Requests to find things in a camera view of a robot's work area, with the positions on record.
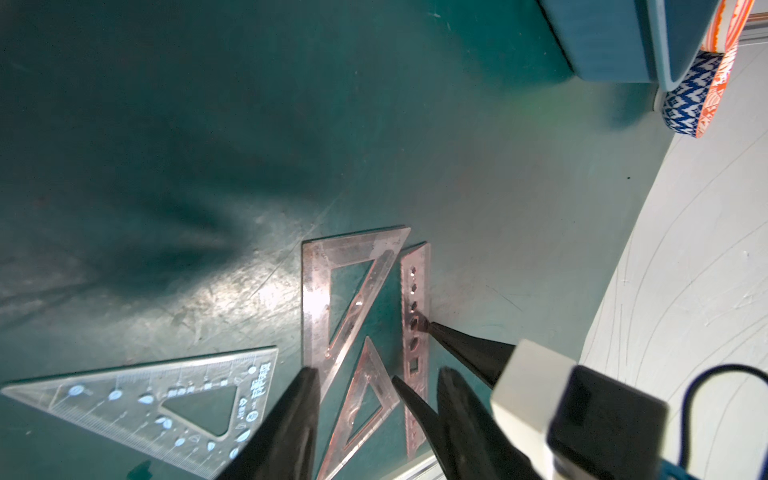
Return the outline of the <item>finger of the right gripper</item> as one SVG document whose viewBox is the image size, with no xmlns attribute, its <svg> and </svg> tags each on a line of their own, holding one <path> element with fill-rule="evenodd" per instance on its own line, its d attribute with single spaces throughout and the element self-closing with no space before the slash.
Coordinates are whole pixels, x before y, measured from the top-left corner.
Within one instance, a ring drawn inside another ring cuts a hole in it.
<svg viewBox="0 0 768 480">
<path fill-rule="evenodd" d="M 514 344 L 470 336 L 437 322 L 429 322 L 426 332 L 488 387 L 496 385 L 516 348 Z"/>
<path fill-rule="evenodd" d="M 421 427 L 426 440 L 447 479 L 458 479 L 455 451 L 449 425 L 448 394 L 450 375 L 438 376 L 438 409 L 434 410 L 414 389 L 399 376 L 392 377 L 392 385 Z"/>
</svg>

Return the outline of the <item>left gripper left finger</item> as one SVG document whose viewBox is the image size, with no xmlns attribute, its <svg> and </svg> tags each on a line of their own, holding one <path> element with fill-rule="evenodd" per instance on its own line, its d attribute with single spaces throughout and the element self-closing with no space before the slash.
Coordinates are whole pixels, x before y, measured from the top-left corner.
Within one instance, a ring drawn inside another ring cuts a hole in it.
<svg viewBox="0 0 768 480">
<path fill-rule="evenodd" d="M 302 368 L 220 479 L 310 479 L 320 407 L 319 372 Z"/>
</svg>

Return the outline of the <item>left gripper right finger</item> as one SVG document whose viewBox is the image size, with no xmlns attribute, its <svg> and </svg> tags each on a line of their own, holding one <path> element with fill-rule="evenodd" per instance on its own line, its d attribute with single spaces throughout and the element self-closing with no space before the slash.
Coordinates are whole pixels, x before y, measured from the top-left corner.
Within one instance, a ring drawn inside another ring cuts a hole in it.
<svg viewBox="0 0 768 480">
<path fill-rule="evenodd" d="M 449 479 L 537 479 L 529 458 L 508 440 L 461 374 L 439 371 L 436 453 Z"/>
</svg>

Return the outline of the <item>stencil ruler large dark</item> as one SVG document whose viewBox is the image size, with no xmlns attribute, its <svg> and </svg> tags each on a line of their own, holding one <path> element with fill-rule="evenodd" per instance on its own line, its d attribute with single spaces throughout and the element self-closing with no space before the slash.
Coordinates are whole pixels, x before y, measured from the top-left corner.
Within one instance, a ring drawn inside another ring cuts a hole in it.
<svg viewBox="0 0 768 480">
<path fill-rule="evenodd" d="M 429 316 L 431 245 L 423 242 L 400 257 L 403 380 L 428 400 L 429 340 L 419 325 Z"/>
</svg>

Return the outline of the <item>blue plastic storage box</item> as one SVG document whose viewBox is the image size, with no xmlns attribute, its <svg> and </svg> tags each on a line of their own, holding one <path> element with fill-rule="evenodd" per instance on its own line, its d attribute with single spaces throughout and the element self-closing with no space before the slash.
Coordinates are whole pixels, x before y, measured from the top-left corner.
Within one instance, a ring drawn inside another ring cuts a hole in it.
<svg viewBox="0 0 768 480">
<path fill-rule="evenodd" d="M 682 82 L 712 22 L 717 1 L 543 0 L 569 65 L 584 81 Z"/>
</svg>

